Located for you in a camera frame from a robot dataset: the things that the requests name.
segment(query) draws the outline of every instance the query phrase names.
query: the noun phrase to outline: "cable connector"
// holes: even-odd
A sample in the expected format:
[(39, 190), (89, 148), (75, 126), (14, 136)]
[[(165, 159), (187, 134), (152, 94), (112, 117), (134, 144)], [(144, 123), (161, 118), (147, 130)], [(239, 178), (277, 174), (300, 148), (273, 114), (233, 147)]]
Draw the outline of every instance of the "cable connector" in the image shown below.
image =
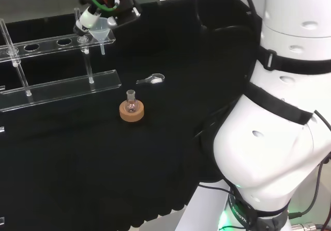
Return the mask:
[(289, 219), (295, 219), (295, 218), (299, 218), (302, 217), (303, 214), (301, 212), (295, 212), (295, 213), (289, 213)]
[(317, 231), (315, 224), (308, 222), (305, 224), (292, 225), (292, 231)]

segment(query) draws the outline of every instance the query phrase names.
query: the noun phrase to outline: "black table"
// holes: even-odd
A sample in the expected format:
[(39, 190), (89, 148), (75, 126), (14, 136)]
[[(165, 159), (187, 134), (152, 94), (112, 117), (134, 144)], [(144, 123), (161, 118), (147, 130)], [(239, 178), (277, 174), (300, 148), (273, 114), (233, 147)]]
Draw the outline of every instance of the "black table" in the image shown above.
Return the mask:
[[(121, 88), (1, 113), (0, 230), (128, 230), (182, 209), (197, 183), (212, 178), (193, 131), (242, 93), (255, 60), (253, 36), (201, 31), (192, 0), (142, 9), (139, 22), (114, 31), (105, 57), (91, 48), (93, 72), (116, 69)], [(251, 26), (239, 0), (199, 0), (199, 11), (209, 27)], [(8, 29), (19, 42), (69, 34), (73, 22), (67, 15)], [(22, 65), (31, 85), (85, 74), (80, 51)], [(152, 73), (165, 81), (135, 84)], [(8, 63), (0, 66), (0, 85), (20, 87)], [(145, 105), (136, 124), (118, 113), (128, 89)]]

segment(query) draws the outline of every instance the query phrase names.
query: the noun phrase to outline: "hole in rack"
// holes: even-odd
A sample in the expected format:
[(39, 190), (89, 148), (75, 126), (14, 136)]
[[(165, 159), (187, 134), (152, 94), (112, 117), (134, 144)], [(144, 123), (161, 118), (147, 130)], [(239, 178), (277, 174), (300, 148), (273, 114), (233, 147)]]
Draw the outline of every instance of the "hole in rack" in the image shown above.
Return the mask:
[(39, 44), (31, 44), (24, 46), (24, 50), (28, 52), (33, 52), (36, 51), (39, 47), (40, 47)]
[(72, 43), (72, 40), (70, 38), (66, 38), (66, 39), (58, 40), (56, 43), (59, 46), (66, 46), (66, 45), (71, 44)]

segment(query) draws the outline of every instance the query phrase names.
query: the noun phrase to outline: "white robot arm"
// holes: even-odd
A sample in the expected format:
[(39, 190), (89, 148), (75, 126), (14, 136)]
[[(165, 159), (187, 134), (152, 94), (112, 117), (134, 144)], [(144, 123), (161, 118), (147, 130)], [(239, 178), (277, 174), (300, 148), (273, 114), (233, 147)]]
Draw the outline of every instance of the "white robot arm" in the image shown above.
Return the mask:
[[(331, 132), (312, 114), (331, 120), (331, 0), (265, 3), (259, 59), (215, 137), (214, 156), (259, 220), (271, 224), (261, 230), (290, 231), (292, 195), (331, 152)], [(226, 207), (230, 223), (246, 226), (235, 208)]]

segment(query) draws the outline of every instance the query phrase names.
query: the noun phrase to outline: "clear acrylic rack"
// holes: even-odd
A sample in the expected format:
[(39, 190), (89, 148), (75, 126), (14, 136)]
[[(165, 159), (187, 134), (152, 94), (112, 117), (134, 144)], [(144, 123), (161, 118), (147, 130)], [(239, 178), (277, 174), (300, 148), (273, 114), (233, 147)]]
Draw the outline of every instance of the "clear acrylic rack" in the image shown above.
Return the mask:
[[(74, 12), (78, 20), (81, 15), (79, 8), (75, 8)], [(115, 37), (111, 30), (102, 43), (91, 34), (82, 37), (72, 34), (13, 44), (3, 19), (0, 19), (0, 29), (6, 41), (6, 45), (0, 46), (0, 63), (11, 61), (22, 84), (22, 88), (11, 90), (0, 86), (0, 112), (119, 88), (122, 85), (116, 70), (92, 73), (89, 47), (114, 43)], [(74, 49), (82, 52), (86, 75), (38, 85), (28, 84), (21, 59)]]

